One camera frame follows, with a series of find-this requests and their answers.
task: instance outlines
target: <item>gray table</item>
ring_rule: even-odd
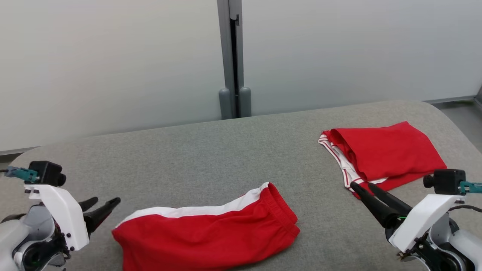
[[[72,253],[67,270],[121,270],[122,250],[110,230],[137,209],[221,205],[266,181],[277,186],[298,215],[301,233],[284,252],[240,269],[423,270],[418,262],[397,260],[397,249],[343,187],[338,164],[317,142],[323,130],[401,121],[424,132],[449,168],[464,169],[470,181],[481,181],[482,154],[439,110],[409,101],[89,137],[33,149],[12,165],[50,160],[63,166],[64,188],[77,200],[122,198],[91,243]],[[28,209],[20,181],[3,177],[0,186],[0,217]],[[430,192],[420,180],[393,190],[411,205]],[[482,196],[470,195],[468,203],[480,207]],[[482,237],[482,216],[470,210],[453,211],[452,216]]]

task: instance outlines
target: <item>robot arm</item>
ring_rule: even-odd
[[[369,189],[378,200],[360,185],[350,186],[385,228],[387,241],[400,250],[401,261],[418,259],[430,271],[482,271],[482,241],[460,230],[448,214],[455,204],[465,203],[466,193],[481,193],[482,184],[466,182],[462,170],[447,169],[426,176],[424,185],[436,194],[413,209],[375,184]]]
[[[0,271],[41,271],[47,265],[63,266],[70,252],[89,243],[91,233],[120,203],[114,198],[84,213],[98,201],[78,203],[67,190],[62,167],[33,161],[29,168],[9,167],[7,177],[24,180],[30,199],[41,200],[26,215],[6,217],[0,224]]]

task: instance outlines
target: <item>cable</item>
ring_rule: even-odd
[[[474,210],[474,211],[477,211],[477,212],[479,212],[479,213],[482,213],[482,209],[477,208],[477,207],[475,207],[475,206],[471,206],[471,205],[459,205],[459,206],[455,206],[455,207],[450,208],[450,209],[449,209],[449,212],[450,212],[450,211],[453,211],[453,210],[456,210],[456,209],[462,209],[462,208],[464,208],[464,209],[472,209],[472,210]]]

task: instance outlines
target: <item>teal connector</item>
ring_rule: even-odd
[[[482,194],[482,183],[460,182],[460,191],[462,193],[478,193]]]
[[[37,171],[35,170],[14,166],[7,167],[7,170],[6,177],[15,177],[32,183],[37,182]]]

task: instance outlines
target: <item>red garment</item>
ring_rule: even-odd
[[[134,212],[112,234],[124,271],[226,270],[289,247],[298,218],[271,183],[223,206]]]
[[[337,128],[324,131],[365,181],[388,177],[377,184],[387,191],[412,182],[435,169],[447,168],[421,131],[408,122],[381,128]]]

